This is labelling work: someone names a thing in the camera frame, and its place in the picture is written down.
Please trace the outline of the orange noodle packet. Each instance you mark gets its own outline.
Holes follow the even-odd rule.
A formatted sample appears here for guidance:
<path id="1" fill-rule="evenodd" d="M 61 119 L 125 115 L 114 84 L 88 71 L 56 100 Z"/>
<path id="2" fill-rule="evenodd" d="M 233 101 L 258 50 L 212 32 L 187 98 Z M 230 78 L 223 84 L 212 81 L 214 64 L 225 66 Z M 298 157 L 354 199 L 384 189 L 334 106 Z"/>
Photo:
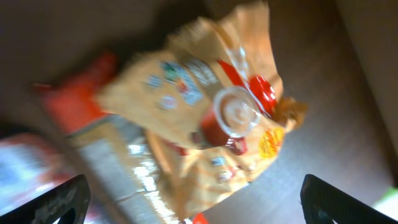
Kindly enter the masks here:
<path id="1" fill-rule="evenodd" d="M 93 99 L 115 74 L 115 54 L 104 53 L 60 84 L 35 83 L 32 89 L 123 218 L 129 223 L 180 223 L 143 130 L 104 113 Z"/>

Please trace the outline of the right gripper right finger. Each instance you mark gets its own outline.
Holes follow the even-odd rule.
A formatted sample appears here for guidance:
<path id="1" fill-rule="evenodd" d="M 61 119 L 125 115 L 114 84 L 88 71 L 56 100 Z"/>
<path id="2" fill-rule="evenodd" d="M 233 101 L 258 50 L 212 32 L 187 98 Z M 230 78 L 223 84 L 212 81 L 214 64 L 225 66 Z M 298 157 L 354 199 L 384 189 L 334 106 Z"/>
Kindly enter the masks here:
<path id="1" fill-rule="evenodd" d="M 300 199 L 306 224 L 397 224 L 312 174 L 304 177 Z"/>

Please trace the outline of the orange Nescafe coffee bag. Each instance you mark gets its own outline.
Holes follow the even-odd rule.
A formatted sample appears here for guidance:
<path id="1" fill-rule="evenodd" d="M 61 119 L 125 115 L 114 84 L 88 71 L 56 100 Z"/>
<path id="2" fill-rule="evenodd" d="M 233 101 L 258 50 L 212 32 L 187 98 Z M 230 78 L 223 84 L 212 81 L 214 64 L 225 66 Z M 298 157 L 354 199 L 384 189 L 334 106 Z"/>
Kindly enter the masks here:
<path id="1" fill-rule="evenodd" d="M 283 95 L 264 1 L 219 21 L 200 17 L 138 56 L 98 94 L 105 111 L 141 127 L 179 220 L 222 202 L 278 157 L 306 103 Z"/>

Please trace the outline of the tissue pack multicolour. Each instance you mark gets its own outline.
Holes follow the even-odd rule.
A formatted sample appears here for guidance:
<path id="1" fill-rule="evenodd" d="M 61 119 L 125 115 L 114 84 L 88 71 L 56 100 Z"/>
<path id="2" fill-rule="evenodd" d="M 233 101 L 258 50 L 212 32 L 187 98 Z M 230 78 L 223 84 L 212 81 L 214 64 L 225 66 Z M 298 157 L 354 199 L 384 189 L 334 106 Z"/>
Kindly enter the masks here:
<path id="1" fill-rule="evenodd" d="M 1 138 L 1 216 L 56 188 L 77 174 L 44 138 L 18 133 Z M 90 200 L 83 224 L 108 223 Z"/>

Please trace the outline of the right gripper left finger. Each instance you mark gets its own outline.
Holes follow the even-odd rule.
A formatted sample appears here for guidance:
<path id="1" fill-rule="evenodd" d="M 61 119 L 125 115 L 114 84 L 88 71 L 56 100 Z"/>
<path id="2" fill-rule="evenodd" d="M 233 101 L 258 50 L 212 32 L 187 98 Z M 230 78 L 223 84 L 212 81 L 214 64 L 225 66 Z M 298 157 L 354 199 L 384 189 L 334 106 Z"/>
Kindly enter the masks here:
<path id="1" fill-rule="evenodd" d="M 91 200 L 85 175 L 77 175 L 1 216 L 1 224 L 83 224 Z"/>

